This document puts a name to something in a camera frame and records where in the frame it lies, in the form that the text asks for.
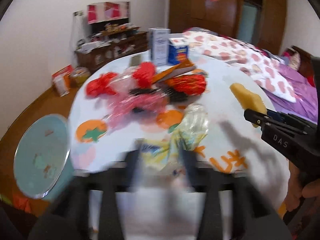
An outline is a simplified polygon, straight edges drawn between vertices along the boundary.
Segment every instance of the wooden door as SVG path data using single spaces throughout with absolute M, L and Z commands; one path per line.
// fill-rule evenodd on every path
M 191 0 L 190 25 L 234 36 L 238 0 Z
M 258 47 L 279 54 L 287 14 L 287 0 L 264 0 Z
M 287 6 L 277 0 L 265 0 L 263 24 L 258 47 L 267 49 L 272 54 L 279 53 L 284 35 Z
M 189 26 L 191 0 L 170 0 L 169 29 L 182 33 Z

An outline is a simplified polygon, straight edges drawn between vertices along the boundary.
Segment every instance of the hand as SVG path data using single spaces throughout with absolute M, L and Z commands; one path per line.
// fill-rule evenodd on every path
M 287 211 L 292 211 L 300 205 L 300 198 L 316 197 L 316 201 L 313 206 L 307 211 L 307 214 L 313 214 L 320 206 L 320 179 L 307 184 L 302 188 L 299 181 L 299 169 L 292 163 L 289 162 L 290 178 L 288 182 L 288 193 L 284 199 Z

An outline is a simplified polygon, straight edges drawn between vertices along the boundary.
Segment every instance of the sponge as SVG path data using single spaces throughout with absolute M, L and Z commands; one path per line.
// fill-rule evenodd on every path
M 251 109 L 263 114 L 267 114 L 267 108 L 258 94 L 252 93 L 239 83 L 233 83 L 230 90 L 241 104 L 244 110 Z

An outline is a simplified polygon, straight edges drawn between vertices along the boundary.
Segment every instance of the purple bedsheet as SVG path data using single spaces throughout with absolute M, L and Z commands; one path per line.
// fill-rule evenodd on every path
M 291 103 L 281 99 L 270 92 L 264 90 L 267 96 L 272 101 L 276 111 L 298 114 L 301 117 L 306 117 L 313 122 L 318 121 L 318 99 L 316 88 L 311 86 L 308 80 L 300 75 L 296 70 L 280 64 L 279 73 L 292 84 L 296 94 L 297 102 Z

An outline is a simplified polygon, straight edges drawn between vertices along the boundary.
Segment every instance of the light blue round tray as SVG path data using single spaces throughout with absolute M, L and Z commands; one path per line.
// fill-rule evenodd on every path
M 52 200 L 73 175 L 69 157 L 67 120 L 58 114 L 34 122 L 21 138 L 13 173 L 21 192 L 28 197 Z

